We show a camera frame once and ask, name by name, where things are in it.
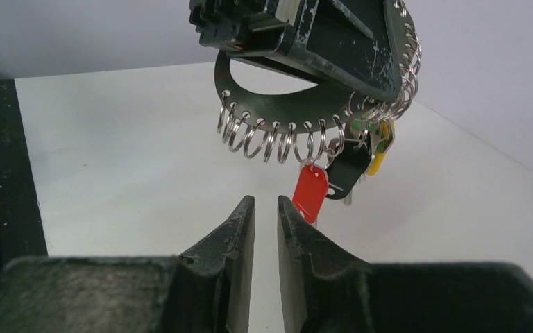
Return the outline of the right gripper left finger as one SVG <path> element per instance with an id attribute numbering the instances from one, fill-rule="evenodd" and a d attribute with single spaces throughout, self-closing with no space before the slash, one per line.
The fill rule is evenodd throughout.
<path id="1" fill-rule="evenodd" d="M 0 332 L 247 332 L 255 200 L 179 255 L 21 257 L 0 272 Z"/>

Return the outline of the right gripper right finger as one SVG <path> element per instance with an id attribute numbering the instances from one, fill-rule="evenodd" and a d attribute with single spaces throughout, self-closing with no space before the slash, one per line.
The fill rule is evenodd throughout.
<path id="1" fill-rule="evenodd" d="M 286 332 L 533 332 L 533 280 L 504 262 L 369 263 L 278 198 Z"/>

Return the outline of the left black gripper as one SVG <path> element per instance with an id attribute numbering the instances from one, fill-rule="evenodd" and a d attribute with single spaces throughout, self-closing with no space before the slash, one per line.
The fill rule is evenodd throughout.
<path id="1" fill-rule="evenodd" d="M 312 83 L 394 102 L 401 87 L 389 1 L 189 2 L 199 44 Z"/>

